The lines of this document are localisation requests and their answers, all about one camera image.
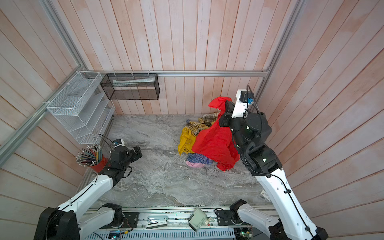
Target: wire mesh organizer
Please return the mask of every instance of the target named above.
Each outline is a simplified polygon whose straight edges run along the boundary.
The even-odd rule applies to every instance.
[[[160,94],[154,73],[108,73],[101,87],[109,100],[158,100]]]
[[[78,72],[48,105],[48,111],[80,144],[98,144],[114,113],[104,93],[95,94],[101,75]]]

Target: plaid cloth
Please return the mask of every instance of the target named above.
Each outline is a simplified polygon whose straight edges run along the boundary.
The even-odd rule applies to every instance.
[[[217,120],[219,113],[208,113],[204,114],[202,118],[198,118],[200,123],[204,123],[209,127]]]
[[[199,122],[192,122],[192,121],[189,121],[189,120],[187,120],[187,124],[185,126],[189,130],[191,130],[195,135],[197,135],[200,131],[209,128],[205,124],[202,124],[202,123],[199,123]]]
[[[213,160],[207,158],[203,154],[199,153],[188,153],[187,161],[189,162],[199,162],[204,164],[212,164]]]

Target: marble floor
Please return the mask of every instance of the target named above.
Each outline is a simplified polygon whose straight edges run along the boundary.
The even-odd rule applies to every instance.
[[[180,134],[187,119],[196,121],[200,116],[116,116],[108,137],[123,139],[131,149],[140,146],[143,157],[131,164],[132,174],[93,207],[107,202],[123,207],[230,205],[239,199],[267,202],[260,195],[263,187],[241,162],[226,172],[215,163],[198,169],[185,164],[187,155],[177,151]]]

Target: white wire mesh shelf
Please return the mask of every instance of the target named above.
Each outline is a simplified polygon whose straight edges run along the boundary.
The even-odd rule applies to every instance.
[[[100,81],[100,73],[78,72],[47,107],[80,144],[100,143],[115,110],[104,93],[94,93]]]
[[[115,107],[105,108],[98,119],[93,131],[85,136],[79,137],[77,142],[80,144],[93,144],[94,142],[99,143],[101,138],[98,136],[99,133],[105,132],[109,121],[111,120],[112,114],[115,111]]]
[[[100,82],[100,73],[78,72],[48,105],[48,111],[54,115],[79,115]]]

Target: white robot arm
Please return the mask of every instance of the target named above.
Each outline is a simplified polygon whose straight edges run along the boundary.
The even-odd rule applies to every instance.
[[[286,179],[276,154],[264,143],[271,128],[263,113],[250,113],[254,104],[251,91],[238,90],[236,104],[227,101],[221,127],[230,127],[232,140],[240,159],[263,186],[279,214],[272,217],[239,200],[230,209],[243,222],[255,226],[271,240],[325,240],[327,232],[317,227],[306,215]],[[80,240],[110,224],[121,227],[122,207],[105,204],[97,212],[83,216],[86,210],[105,192],[115,186],[131,162],[142,156],[140,148],[127,149],[121,139],[114,141],[107,166],[67,202],[57,208],[47,208],[40,215],[34,240]]]
[[[231,206],[241,221],[252,224],[270,239],[324,240],[327,232],[309,219],[293,193],[276,154],[265,140],[271,128],[264,113],[250,113],[255,104],[253,93],[238,90],[236,104],[227,101],[225,114],[219,119],[221,127],[230,127],[232,140],[246,168],[263,186],[279,214],[271,217],[240,200]]]
[[[99,197],[127,177],[124,173],[131,168],[129,164],[140,157],[139,147],[129,150],[121,139],[116,139],[110,160],[90,184],[57,208],[49,207],[41,213],[34,240],[80,240],[108,224],[121,227],[124,216],[120,205],[108,203],[93,214],[84,216],[84,213]]]

